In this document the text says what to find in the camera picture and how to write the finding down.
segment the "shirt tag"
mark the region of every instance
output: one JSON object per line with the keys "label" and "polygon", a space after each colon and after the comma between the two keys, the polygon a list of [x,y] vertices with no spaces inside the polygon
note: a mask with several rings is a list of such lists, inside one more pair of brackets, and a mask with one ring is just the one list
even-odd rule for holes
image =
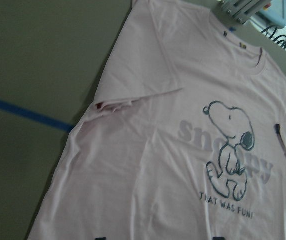
{"label": "shirt tag", "polygon": [[243,44],[243,43],[239,43],[239,47],[241,48],[241,49],[246,49],[246,45],[245,44]]}

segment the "snoopy graphic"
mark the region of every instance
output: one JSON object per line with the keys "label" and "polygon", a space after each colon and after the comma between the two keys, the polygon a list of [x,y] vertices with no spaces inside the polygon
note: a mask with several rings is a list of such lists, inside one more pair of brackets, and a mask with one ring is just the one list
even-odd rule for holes
{"label": "snoopy graphic", "polygon": [[240,158],[240,148],[254,148],[254,132],[247,114],[238,107],[227,107],[213,101],[203,108],[213,126],[225,137],[218,161],[209,161],[206,172],[214,190],[222,197],[243,199],[246,192],[247,174]]}

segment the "t-shirt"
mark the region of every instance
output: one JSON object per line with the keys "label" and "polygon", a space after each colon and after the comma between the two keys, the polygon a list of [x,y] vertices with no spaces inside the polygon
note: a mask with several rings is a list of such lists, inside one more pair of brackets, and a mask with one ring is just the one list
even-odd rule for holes
{"label": "t-shirt", "polygon": [[207,8],[135,2],[29,240],[286,240],[286,77]]}

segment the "snoopy's ear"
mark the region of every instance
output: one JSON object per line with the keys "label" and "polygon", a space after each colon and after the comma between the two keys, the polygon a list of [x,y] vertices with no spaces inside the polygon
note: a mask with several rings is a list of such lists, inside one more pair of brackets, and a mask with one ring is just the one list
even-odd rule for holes
{"label": "snoopy's ear", "polygon": [[246,151],[250,151],[254,147],[254,136],[251,132],[246,132],[241,137],[241,146]]}
{"label": "snoopy's ear", "polygon": [[203,113],[209,115],[209,108],[207,106],[203,108]]}

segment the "blue line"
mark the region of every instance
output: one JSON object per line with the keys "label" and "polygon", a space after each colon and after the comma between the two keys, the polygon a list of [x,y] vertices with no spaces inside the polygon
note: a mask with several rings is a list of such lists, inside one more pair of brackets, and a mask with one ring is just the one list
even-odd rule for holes
{"label": "blue line", "polygon": [[23,118],[33,120],[35,122],[38,122],[38,123],[41,123],[41,124],[44,124],[44,125],[56,128],[56,129],[66,131],[68,133],[74,128],[74,126],[66,124],[62,121],[52,119],[45,115],[37,114],[30,110],[18,107],[13,104],[6,103],[1,100],[0,100],[0,110],[6,111],[8,113],[12,113],[14,115],[21,116]]}

